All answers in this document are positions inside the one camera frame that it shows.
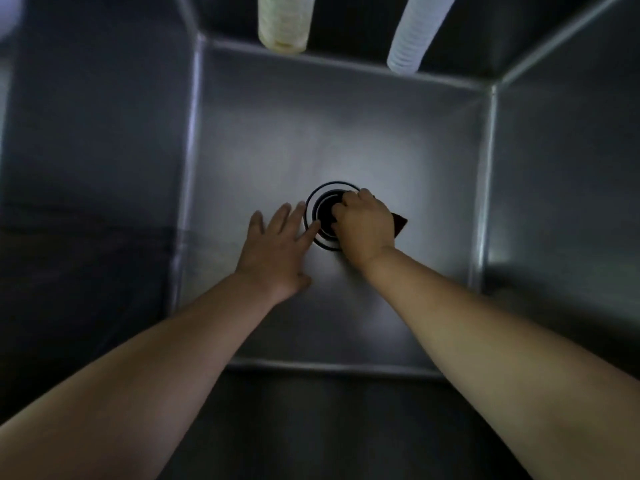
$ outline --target drain strainer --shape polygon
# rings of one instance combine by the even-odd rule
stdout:
[[[329,182],[320,185],[311,192],[307,199],[307,212],[305,213],[305,229],[309,229],[309,224],[320,220],[320,231],[314,242],[322,249],[328,251],[340,251],[340,243],[335,236],[331,224],[335,222],[335,217],[331,213],[331,208],[342,201],[342,194],[345,192],[359,192],[360,189],[347,182]]]

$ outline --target drain ring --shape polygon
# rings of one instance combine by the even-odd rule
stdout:
[[[314,242],[327,251],[340,251],[340,243],[331,229],[330,208],[336,202],[342,200],[345,192],[359,192],[360,189],[348,182],[329,182],[320,185],[311,192],[307,199],[307,211],[305,212],[305,229],[309,229],[309,224],[321,218],[322,228],[316,235]]]

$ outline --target circular drain rim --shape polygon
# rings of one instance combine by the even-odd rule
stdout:
[[[348,182],[342,182],[340,180],[336,180],[334,182],[328,182],[326,184],[320,185],[316,190],[311,192],[307,199],[307,210],[305,211],[304,224],[305,230],[309,229],[309,223],[314,221],[314,218],[317,215],[317,209],[324,201],[323,197],[327,193],[336,192],[336,191],[344,191],[344,192],[360,192],[360,189],[355,185],[350,184]],[[316,245],[320,246],[322,249],[327,251],[341,251],[340,243],[336,238],[331,238],[331,236],[325,236],[324,232],[319,232],[314,239]]]

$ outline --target person's left arm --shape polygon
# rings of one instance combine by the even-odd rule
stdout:
[[[156,478],[244,339],[309,286],[319,224],[297,239],[305,207],[290,211],[266,229],[256,212],[234,274],[0,426],[0,478]]]

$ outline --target person's right hand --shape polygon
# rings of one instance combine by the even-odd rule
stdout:
[[[332,208],[332,225],[350,263],[360,272],[385,249],[395,247],[394,217],[367,189],[345,192]]]

